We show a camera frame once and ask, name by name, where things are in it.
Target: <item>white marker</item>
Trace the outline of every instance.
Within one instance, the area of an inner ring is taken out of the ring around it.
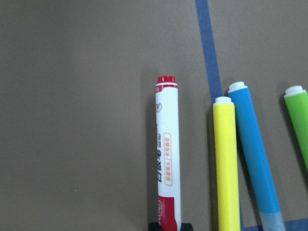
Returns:
[[[161,231],[180,231],[178,84],[161,76],[156,84],[158,221]]]

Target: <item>yellow highlighter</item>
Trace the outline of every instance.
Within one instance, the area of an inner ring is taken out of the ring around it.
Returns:
[[[213,104],[219,231],[240,231],[235,109],[229,97]]]

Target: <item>gray surface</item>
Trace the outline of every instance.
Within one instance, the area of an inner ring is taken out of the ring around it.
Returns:
[[[307,218],[307,174],[281,96],[308,89],[308,3],[209,6],[223,88],[251,86],[284,218]],[[156,221],[154,84],[164,74],[179,82],[182,220],[217,229],[194,1],[1,1],[0,45],[0,230],[145,231]],[[242,169],[240,187],[255,225]]]

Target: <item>marker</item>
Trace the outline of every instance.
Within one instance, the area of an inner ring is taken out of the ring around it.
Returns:
[[[156,84],[158,222],[161,231],[180,231],[178,84],[161,76]]]
[[[228,94],[235,104],[236,124],[263,230],[285,231],[249,88],[244,82],[236,82],[229,86]]]
[[[302,86],[293,86],[285,91],[284,101],[308,171],[308,94]]]
[[[219,231],[240,231],[240,202],[234,104],[218,97],[213,104]]]

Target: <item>marker cap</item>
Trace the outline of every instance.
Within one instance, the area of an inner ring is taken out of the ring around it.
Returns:
[[[177,83],[177,81],[174,76],[160,76],[157,83]]]
[[[215,99],[214,104],[233,104],[230,97],[221,96]]]
[[[305,91],[306,90],[304,90],[303,87],[300,86],[300,85],[293,86],[293,87],[290,87],[287,90],[285,90],[285,97],[297,95],[297,94],[303,93]]]
[[[244,88],[248,88],[244,82],[235,82],[235,83],[232,83],[230,86],[229,86],[229,91],[228,93],[230,92],[233,92],[233,91],[236,91],[236,90],[241,90],[241,89],[244,89]]]

